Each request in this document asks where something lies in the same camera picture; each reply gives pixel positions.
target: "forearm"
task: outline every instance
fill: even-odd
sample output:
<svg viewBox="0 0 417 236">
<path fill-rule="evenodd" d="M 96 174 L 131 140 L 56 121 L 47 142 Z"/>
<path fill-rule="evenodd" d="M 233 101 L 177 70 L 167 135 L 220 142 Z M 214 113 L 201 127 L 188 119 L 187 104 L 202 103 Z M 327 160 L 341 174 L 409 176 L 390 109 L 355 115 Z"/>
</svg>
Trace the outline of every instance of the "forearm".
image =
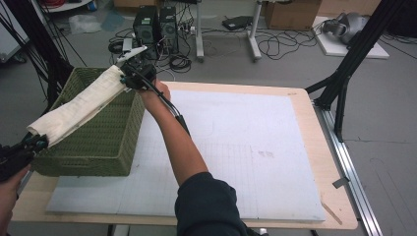
<svg viewBox="0 0 417 236">
<path fill-rule="evenodd" d="M 178 185 L 208 168 L 190 136 L 167 109 L 152 114 L 162 132 Z"/>
<path fill-rule="evenodd" d="M 6 236 L 7 235 L 7 227 L 10 221 L 9 215 L 3 215 L 4 217 L 0 218 L 0 236 Z"/>
</svg>

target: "dark sleeve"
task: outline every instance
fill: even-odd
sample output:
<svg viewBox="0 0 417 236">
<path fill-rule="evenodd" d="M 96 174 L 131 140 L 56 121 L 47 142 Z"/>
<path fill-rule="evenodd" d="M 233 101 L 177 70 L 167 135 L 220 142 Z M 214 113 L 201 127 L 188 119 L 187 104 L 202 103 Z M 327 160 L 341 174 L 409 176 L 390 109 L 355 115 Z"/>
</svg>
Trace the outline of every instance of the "dark sleeve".
<svg viewBox="0 0 417 236">
<path fill-rule="evenodd" d="M 236 191 L 210 173 L 190 177 L 178 190 L 175 203 L 177 235 L 246 235 L 236 201 Z"/>
</svg>

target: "towel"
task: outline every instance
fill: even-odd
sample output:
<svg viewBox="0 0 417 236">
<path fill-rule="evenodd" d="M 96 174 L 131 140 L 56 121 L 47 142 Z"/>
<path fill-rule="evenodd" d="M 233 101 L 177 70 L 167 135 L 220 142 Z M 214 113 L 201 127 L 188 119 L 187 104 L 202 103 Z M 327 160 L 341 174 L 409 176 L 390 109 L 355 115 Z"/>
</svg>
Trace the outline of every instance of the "towel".
<svg viewBox="0 0 417 236">
<path fill-rule="evenodd" d="M 111 66 L 70 102 L 46 113 L 28 126 L 33 135 L 46 135 L 48 147 L 58 144 L 93 118 L 112 101 L 125 85 L 120 83 L 123 72 Z"/>
</svg>

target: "black device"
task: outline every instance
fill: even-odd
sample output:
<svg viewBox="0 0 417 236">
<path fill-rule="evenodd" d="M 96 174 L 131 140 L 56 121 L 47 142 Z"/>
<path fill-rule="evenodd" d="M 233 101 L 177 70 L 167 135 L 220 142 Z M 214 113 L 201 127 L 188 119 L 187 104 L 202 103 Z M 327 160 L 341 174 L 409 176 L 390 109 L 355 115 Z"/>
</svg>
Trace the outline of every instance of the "black device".
<svg viewBox="0 0 417 236">
<path fill-rule="evenodd" d="M 391 34 L 404 37 L 417 37 L 417 0 L 406 1 L 388 25 Z"/>
<path fill-rule="evenodd" d="M 142 53 L 147 59 L 157 59 L 162 48 L 160 40 L 160 24 L 156 6 L 140 6 L 133 22 L 136 41 L 139 46 L 146 46 L 148 50 Z"/>
<path fill-rule="evenodd" d="M 163 7 L 159 11 L 159 23 L 163 38 L 163 52 L 178 53 L 177 12 L 175 7 Z"/>
<path fill-rule="evenodd" d="M 341 13 L 336 19 L 325 21 L 323 32 L 331 32 L 341 42 L 349 45 L 367 23 L 368 18 L 362 17 L 358 13 Z"/>
<path fill-rule="evenodd" d="M 197 4 L 197 0 L 174 0 L 174 2 L 183 2 L 189 4 Z"/>
<path fill-rule="evenodd" d="M 48 147 L 46 136 L 35 135 L 12 147 L 0 145 L 0 182 L 8 180 L 33 161 L 36 153 Z"/>
<path fill-rule="evenodd" d="M 123 71 L 125 76 L 120 79 L 120 82 L 126 85 L 130 89 L 150 89 L 154 91 L 157 96 L 162 100 L 163 103 L 169 108 L 175 119 L 180 123 L 188 135 L 190 131 L 187 128 L 184 117 L 180 111 L 168 100 L 161 91 L 153 85 L 153 80 L 156 79 L 156 69 L 153 65 L 147 64 L 141 68 L 136 68 L 128 60 L 120 69 Z"/>
<path fill-rule="evenodd" d="M 222 21 L 221 23 L 228 30 L 238 30 L 250 26 L 253 20 L 253 17 L 235 17 Z"/>
</svg>

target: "green basket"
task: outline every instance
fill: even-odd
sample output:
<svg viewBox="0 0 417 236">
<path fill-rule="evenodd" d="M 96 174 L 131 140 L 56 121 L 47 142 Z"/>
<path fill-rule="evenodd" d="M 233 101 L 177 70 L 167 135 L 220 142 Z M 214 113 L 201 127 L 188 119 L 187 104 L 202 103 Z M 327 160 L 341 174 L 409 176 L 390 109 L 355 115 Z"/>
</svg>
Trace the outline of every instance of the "green basket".
<svg viewBox="0 0 417 236">
<path fill-rule="evenodd" d="M 105 70 L 74 69 L 51 110 L 72 100 Z M 84 126 L 43 150 L 33 169 L 47 176 L 129 175 L 144 112 L 136 92 L 122 92 Z"/>
</svg>

